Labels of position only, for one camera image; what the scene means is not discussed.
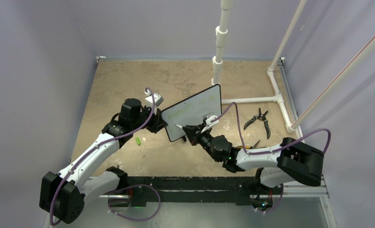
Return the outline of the yellow-handled pliers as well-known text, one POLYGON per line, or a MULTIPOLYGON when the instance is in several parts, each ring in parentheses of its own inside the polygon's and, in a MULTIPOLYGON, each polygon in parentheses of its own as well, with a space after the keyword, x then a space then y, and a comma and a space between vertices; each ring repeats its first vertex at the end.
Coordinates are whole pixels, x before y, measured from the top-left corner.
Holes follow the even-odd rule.
POLYGON ((249 149, 256 149, 259 143, 260 143, 260 140, 258 140, 254 145, 246 145, 245 147, 243 147, 242 145, 238 145, 238 146, 236 146, 236 148, 238 148, 238 149, 245 148, 247 150, 249 150, 249 149))

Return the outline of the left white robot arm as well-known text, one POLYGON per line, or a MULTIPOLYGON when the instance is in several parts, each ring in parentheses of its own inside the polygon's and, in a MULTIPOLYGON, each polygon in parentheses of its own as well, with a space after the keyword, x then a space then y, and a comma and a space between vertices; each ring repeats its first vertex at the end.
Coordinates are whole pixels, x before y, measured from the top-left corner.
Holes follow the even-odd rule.
POLYGON ((70 224, 80 216, 84 206, 97 197, 111 191, 123 194, 131 189, 128 174, 116 167, 108 168, 96 178, 90 177, 135 132, 147 129, 157 133, 166 126, 158 109, 163 100, 159 94, 154 94, 145 98, 143 106, 138 99, 126 99, 120 112, 103 127, 82 155, 57 173, 48 172, 43 177, 39 206, 49 213, 50 225, 61 221, 70 224))

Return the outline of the green marker cap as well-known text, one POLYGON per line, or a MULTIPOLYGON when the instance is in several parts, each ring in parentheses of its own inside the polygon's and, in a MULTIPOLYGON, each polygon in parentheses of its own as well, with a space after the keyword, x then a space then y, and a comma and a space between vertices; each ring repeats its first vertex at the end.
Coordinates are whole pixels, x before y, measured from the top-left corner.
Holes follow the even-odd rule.
POLYGON ((138 146, 141 145, 141 141, 140 141, 140 139, 139 139, 138 137, 135 138, 135 141, 136 141, 136 144, 137 144, 138 146))

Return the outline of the white PVC pipe frame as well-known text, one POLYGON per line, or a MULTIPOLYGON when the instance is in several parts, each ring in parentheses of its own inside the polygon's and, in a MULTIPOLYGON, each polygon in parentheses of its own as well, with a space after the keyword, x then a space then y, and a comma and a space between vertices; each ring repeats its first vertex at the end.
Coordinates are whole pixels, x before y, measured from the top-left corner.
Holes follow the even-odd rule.
MULTIPOLYGON (((350 60, 349 63, 338 73, 338 75, 330 82, 330 84, 321 92, 321 94, 309 105, 309 107, 301 114, 295 122, 292 122, 288 111, 286 109, 284 99, 282 94, 279 90, 277 82, 275 80, 274 69, 277 65, 278 59, 281 57, 281 53, 283 52, 284 48, 287 45, 287 42, 296 26, 307 1, 301 0, 296 8, 296 11, 291 19, 291 22, 284 34, 284 37, 279 45, 279 48, 272 59, 272 63, 268 66, 266 70, 266 75, 268 76, 273 90, 274 96, 269 97, 248 97, 248 98, 231 98, 231 99, 223 99, 222 104, 228 104, 231 102, 236 102, 238 104, 244 103, 260 103, 260 102, 275 102, 278 104, 281 114, 283 116, 285 122, 285 128, 288 133, 293 133, 296 129, 300 126, 300 124, 313 112, 313 110, 322 102, 324 98, 335 88, 336 86, 341 83, 350 73, 352 70, 355 69, 360 62, 370 54, 370 52, 375 49, 375 35, 369 40, 367 44, 350 60)), ((221 68, 223 64, 223 56, 224 56, 224 47, 225 41, 228 34, 228 21, 230 10, 233 5, 231 0, 222 0, 221 1, 221 17, 219 25, 215 28, 216 33, 216 55, 212 57, 212 64, 213 64, 213 72, 214 76, 211 79, 212 85, 220 84, 220 74, 221 68)))

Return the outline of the small black-framed whiteboard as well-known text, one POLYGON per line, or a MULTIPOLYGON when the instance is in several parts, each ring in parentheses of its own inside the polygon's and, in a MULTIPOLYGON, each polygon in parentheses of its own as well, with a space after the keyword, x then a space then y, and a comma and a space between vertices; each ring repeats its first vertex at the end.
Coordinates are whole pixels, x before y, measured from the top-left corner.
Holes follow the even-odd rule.
POLYGON ((169 141, 174 142, 186 135, 178 125, 199 125, 207 114, 221 113, 221 86, 216 84, 164 109, 161 117, 167 124, 169 141))

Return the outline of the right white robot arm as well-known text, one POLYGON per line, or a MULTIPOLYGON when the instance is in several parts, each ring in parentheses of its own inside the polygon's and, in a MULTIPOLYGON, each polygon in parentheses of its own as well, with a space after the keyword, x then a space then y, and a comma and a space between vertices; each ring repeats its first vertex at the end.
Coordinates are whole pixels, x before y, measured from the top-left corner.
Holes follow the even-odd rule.
POLYGON ((224 135, 213 137, 204 125, 182 126, 191 145, 200 145, 227 171, 236 173, 257 168, 253 188, 265 193, 279 184, 297 181, 307 186, 321 185, 324 152, 290 137, 271 147, 237 148, 224 135))

